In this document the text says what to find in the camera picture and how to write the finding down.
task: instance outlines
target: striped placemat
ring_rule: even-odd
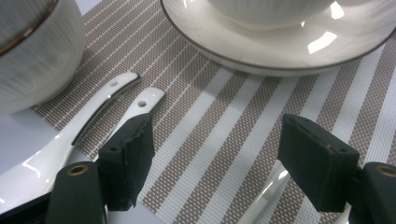
[[[90,158],[146,87],[166,91],[154,113],[156,156],[141,201],[166,223],[236,223],[278,166],[281,116],[316,121],[361,153],[360,165],[396,165],[396,35],[328,74],[257,77],[198,53],[159,1],[103,0],[84,16],[87,43],[73,82],[34,111],[60,131],[105,83],[142,82],[106,108],[78,147]],[[260,223],[332,223],[290,179]]]

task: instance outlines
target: saucer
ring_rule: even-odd
[[[396,1],[340,0],[300,24],[245,29],[207,0],[161,0],[167,19],[209,59],[253,74],[279,77],[332,70],[381,46],[395,31]]]

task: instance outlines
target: white saucer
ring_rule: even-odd
[[[340,0],[302,24],[249,31],[207,0],[161,0],[174,27],[210,59],[268,76],[324,72],[381,46],[394,32],[396,1]]]

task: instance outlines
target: saucer rim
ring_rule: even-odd
[[[330,69],[332,67],[335,66],[339,66],[345,63],[351,63],[355,60],[358,60],[361,57],[366,56],[367,54],[370,54],[371,52],[375,51],[376,49],[378,49],[379,47],[381,47],[382,45],[384,45],[389,39],[391,39],[391,37],[396,33],[396,25],[393,28],[393,30],[389,33],[389,35],[384,38],[381,42],[379,42],[377,45],[375,45],[374,47],[372,47],[371,49],[368,49],[367,51],[352,57],[350,59],[338,62],[338,63],[331,63],[331,64],[326,64],[323,66],[309,66],[309,67],[269,67],[269,66],[265,66],[265,65],[258,65],[255,63],[245,63],[245,62],[241,62],[241,61],[237,61],[236,59],[233,58],[229,58],[226,57],[222,54],[219,54],[211,49],[207,49],[206,47],[200,45],[199,43],[197,43],[196,41],[194,41],[193,39],[191,39],[188,35],[186,35],[180,28],[178,28],[178,26],[174,23],[174,21],[172,20],[172,18],[170,17],[168,11],[165,8],[165,5],[163,3],[163,1],[169,1],[169,0],[160,0],[160,4],[161,7],[163,9],[163,13],[165,14],[165,17],[169,20],[169,22],[172,24],[172,26],[185,38],[187,39],[190,43],[192,43],[196,48],[203,50],[205,53],[209,53],[211,55],[214,55],[215,57],[219,57],[222,60],[225,61],[229,61],[230,63],[235,63],[235,64],[240,64],[242,66],[247,66],[247,67],[251,67],[254,69],[263,69],[263,70],[274,70],[274,71],[279,71],[279,72],[303,72],[303,71],[311,71],[311,70],[322,70],[322,69]]]

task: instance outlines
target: table surface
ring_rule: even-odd
[[[139,92],[164,90],[153,120],[156,156],[138,198],[163,222],[236,223],[279,165],[285,113],[312,119],[356,148],[360,166],[367,161],[396,165],[395,35],[326,74],[259,77],[197,52],[165,18],[159,1],[90,4],[80,5],[86,11],[87,43],[70,86],[31,111],[1,119],[16,125],[34,113],[29,116],[40,117],[56,134],[111,78],[139,74],[141,83],[102,112],[78,148],[93,159]],[[258,223],[332,223],[338,216],[316,212],[289,179]]]

